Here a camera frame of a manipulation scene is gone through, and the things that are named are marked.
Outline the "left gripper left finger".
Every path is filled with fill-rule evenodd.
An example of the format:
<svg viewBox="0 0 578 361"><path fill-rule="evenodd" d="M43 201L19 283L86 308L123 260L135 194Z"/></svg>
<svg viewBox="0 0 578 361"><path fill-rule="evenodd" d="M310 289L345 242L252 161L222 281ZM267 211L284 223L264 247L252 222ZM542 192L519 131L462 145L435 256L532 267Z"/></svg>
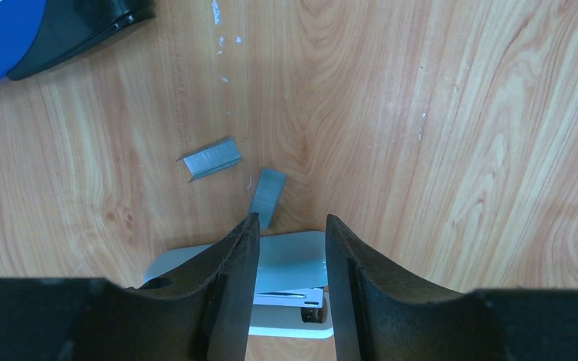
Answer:
<svg viewBox="0 0 578 361"><path fill-rule="evenodd" d="M141 287L0 278L0 360L242 360L260 250L249 214Z"/></svg>

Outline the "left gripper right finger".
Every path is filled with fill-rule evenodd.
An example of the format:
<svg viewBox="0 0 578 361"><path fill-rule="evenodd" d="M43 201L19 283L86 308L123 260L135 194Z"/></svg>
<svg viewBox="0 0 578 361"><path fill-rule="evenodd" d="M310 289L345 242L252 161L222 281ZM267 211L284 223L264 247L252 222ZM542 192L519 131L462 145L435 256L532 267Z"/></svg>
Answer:
<svg viewBox="0 0 578 361"><path fill-rule="evenodd" d="M455 292L396 264L335 215L325 243L340 360L578 360L578 289Z"/></svg>

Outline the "light grey white stapler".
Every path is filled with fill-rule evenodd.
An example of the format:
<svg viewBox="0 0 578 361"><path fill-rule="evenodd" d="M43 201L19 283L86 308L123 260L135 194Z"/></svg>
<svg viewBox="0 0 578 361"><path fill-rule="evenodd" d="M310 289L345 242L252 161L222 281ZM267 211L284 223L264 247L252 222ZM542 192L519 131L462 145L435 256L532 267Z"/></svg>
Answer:
<svg viewBox="0 0 578 361"><path fill-rule="evenodd" d="M328 339L333 323L325 234L303 231L261 236L256 229L234 232L213 245L184 247L158 256L145 275L148 284L174 276L199 275L217 265L209 281L202 329L208 336L246 335Z"/></svg>

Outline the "blue black stapler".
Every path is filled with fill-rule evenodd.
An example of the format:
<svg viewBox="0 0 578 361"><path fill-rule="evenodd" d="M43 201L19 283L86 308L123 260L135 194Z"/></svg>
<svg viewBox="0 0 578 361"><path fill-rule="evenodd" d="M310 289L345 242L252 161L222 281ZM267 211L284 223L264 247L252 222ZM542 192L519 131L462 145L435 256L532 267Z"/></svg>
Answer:
<svg viewBox="0 0 578 361"><path fill-rule="evenodd" d="M156 15L154 1L0 1L0 81L46 71Z"/></svg>

